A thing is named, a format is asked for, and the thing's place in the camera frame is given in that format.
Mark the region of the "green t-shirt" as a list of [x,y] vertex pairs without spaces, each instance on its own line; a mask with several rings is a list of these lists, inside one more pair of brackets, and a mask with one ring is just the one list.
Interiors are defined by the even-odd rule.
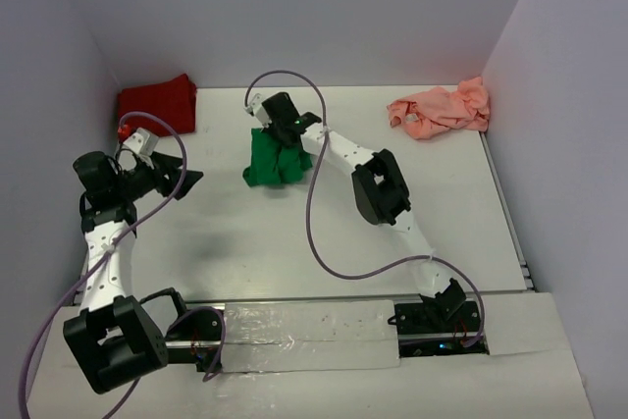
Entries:
[[261,128],[251,130],[250,163],[242,172],[249,187],[300,183],[312,167],[307,152],[284,146]]

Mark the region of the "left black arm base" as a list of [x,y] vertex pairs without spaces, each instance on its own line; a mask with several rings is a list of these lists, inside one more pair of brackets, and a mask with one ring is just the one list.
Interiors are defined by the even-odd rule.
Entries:
[[209,381],[222,370],[224,312],[212,306],[188,309],[164,334],[169,365],[191,365]]

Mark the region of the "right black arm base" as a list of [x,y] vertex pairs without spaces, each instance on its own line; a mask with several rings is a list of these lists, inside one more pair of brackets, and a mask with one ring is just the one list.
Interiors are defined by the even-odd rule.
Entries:
[[480,327],[477,303],[467,300],[448,321],[430,318],[423,303],[396,303],[388,324],[396,328],[401,358],[488,354],[483,338],[472,346],[471,340]]

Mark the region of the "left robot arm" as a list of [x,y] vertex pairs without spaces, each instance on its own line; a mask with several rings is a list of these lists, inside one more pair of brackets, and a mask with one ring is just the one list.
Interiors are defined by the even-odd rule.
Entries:
[[136,155],[123,169],[102,151],[86,153],[73,169],[84,188],[80,226],[87,244],[87,272],[78,315],[65,322],[63,335],[91,388],[107,393],[168,363],[164,333],[184,337],[190,312],[164,307],[156,324],[131,293],[131,259],[142,218],[135,202],[156,191],[166,202],[185,197],[202,178],[186,157],[157,151]]

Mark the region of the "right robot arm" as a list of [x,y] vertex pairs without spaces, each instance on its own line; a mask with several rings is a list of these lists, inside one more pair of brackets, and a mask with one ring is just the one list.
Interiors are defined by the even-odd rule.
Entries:
[[[285,92],[269,98],[256,94],[246,105],[246,111],[279,144],[318,157],[306,199],[305,228],[310,250],[319,265],[336,278],[358,281],[409,262],[418,282],[419,297],[426,305],[428,324],[436,331],[446,332],[458,323],[460,308],[466,300],[464,290],[453,277],[450,265],[432,255],[412,211],[410,191],[394,155],[388,149],[375,151],[356,144],[330,130],[311,112],[300,114]],[[398,236],[410,251],[408,257],[361,275],[342,274],[323,261],[313,239],[311,210],[314,186],[324,162],[350,177],[359,215],[367,223]]]

